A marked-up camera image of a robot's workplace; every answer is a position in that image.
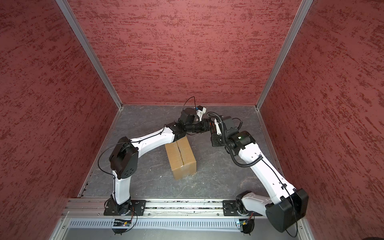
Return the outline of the red handled box cutter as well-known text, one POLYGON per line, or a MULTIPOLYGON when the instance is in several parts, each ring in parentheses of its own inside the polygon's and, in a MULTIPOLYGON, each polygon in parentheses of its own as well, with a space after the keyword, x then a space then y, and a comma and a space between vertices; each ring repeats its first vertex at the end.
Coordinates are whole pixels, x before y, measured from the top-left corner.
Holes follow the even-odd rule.
POLYGON ((216 134, 218 136, 220 136, 222 134, 221 127, 220 127, 220 122, 217 119, 215 119, 214 120, 214 124, 215 124, 215 128, 216 128, 216 134))

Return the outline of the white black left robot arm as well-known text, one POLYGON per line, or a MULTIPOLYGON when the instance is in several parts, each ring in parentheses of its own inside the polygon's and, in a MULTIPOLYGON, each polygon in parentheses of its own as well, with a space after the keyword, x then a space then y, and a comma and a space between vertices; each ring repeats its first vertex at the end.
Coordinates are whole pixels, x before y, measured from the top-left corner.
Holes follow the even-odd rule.
POLYGON ((182 110, 177 122, 167 124, 154 133, 131 140, 121 138, 109 158, 114 176, 112 203, 118 207, 128 208, 131 204, 131 176, 137 170, 138 160, 158 147, 166 147, 176 180, 194 174, 197 164, 187 135, 210 130, 209 119, 203 118, 206 111, 207 109, 202 106, 186 108, 182 110))

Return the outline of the brown cardboard express box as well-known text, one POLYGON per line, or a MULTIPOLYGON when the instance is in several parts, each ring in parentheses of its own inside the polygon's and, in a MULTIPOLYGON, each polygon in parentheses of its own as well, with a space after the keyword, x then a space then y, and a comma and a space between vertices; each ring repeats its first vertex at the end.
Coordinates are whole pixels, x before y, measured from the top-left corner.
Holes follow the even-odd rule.
POLYGON ((187 137, 165 145, 175 180, 192 176, 197 172, 197 162, 187 137))

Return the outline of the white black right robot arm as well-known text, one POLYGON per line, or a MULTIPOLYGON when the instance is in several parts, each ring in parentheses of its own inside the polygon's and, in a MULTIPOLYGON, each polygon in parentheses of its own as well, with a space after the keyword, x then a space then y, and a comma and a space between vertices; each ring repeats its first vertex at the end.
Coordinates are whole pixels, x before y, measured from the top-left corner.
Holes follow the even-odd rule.
POLYGON ((218 136, 233 163, 240 168, 250 168, 268 193, 268 197, 243 193, 240 196, 241 208, 267 217, 280 233, 298 225, 307 212, 308 193, 289 183, 271 164, 252 135, 235 126, 231 117, 222 117, 214 112, 207 115, 212 121, 213 134, 218 136))

